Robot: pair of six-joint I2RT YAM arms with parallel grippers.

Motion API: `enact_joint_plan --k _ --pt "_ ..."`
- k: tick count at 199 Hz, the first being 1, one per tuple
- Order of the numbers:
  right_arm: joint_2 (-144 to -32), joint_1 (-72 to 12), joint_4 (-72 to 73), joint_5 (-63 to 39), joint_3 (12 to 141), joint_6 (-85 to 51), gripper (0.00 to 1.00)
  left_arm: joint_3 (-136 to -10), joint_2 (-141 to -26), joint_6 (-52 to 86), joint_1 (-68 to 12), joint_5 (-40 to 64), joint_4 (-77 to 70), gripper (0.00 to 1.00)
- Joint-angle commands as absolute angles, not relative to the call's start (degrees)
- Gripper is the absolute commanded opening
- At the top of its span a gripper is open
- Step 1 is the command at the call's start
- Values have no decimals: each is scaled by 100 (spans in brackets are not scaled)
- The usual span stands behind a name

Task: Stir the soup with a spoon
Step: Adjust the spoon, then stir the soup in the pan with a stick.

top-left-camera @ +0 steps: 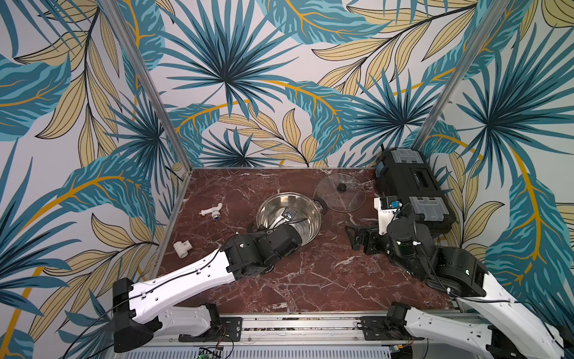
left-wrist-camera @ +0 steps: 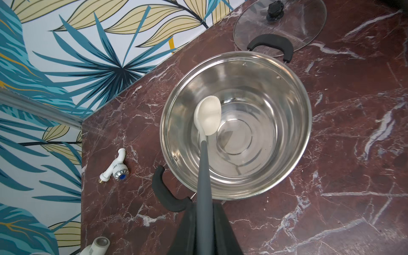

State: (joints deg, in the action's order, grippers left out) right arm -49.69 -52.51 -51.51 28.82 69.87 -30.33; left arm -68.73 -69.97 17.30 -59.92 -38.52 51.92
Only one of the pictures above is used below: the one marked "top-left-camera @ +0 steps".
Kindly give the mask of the grey handled white spoon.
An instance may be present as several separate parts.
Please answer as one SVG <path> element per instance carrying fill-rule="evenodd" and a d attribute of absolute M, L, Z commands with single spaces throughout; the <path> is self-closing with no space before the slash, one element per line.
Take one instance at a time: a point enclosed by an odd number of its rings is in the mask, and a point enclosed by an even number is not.
<path fill-rule="evenodd" d="M 279 227 L 281 224 L 290 223 L 293 219 L 294 214 L 292 212 L 283 212 L 279 217 L 276 218 L 274 223 L 271 226 L 271 229 L 274 230 Z"/>

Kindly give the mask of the stainless steel pot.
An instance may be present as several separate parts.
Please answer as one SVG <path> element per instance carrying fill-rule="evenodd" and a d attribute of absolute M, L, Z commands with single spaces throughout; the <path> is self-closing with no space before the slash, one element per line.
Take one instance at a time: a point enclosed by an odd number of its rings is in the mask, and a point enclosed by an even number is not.
<path fill-rule="evenodd" d="M 321 230 L 322 216 L 328 211 L 321 198 L 309 198 L 295 192 L 274 194 L 260 206 L 255 226 L 267 231 L 289 224 L 302 238 L 302 245 L 311 243 Z"/>

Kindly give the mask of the glass pot lid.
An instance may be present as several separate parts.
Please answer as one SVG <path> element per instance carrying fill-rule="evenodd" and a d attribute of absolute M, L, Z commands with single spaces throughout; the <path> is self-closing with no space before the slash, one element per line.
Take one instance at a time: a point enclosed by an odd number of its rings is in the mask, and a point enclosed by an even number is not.
<path fill-rule="evenodd" d="M 366 202 L 366 190 L 351 175 L 329 174 L 318 182 L 313 199 L 325 210 L 350 213 Z"/>

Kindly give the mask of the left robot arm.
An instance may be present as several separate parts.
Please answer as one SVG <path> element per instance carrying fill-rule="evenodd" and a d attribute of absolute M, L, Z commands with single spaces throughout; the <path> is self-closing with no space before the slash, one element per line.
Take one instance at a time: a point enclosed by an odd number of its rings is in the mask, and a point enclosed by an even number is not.
<path fill-rule="evenodd" d="M 274 230 L 236 234 L 202 259 L 167 275 L 143 282 L 117 280 L 112 289 L 113 349 L 138 349 L 155 336 L 200 337 L 221 325 L 214 305 L 201 305 L 179 317 L 173 308 L 191 297 L 242 278 L 270 272 L 303 246 L 291 224 Z"/>

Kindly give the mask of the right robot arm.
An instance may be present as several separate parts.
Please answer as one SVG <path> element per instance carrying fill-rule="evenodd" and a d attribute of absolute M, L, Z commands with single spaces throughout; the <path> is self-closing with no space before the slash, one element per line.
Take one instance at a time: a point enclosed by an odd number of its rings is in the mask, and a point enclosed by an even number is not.
<path fill-rule="evenodd" d="M 565 358 L 573 333 L 553 326 L 529 299 L 516 299 L 486 266 L 461 248 L 436 245 L 431 231 L 408 218 L 393 218 L 383 231 L 345 228 L 351 248 L 384 254 L 391 264 L 478 312 L 484 323 L 463 323 L 392 303 L 384 317 L 362 317 L 366 340 L 437 340 L 480 358 Z"/>

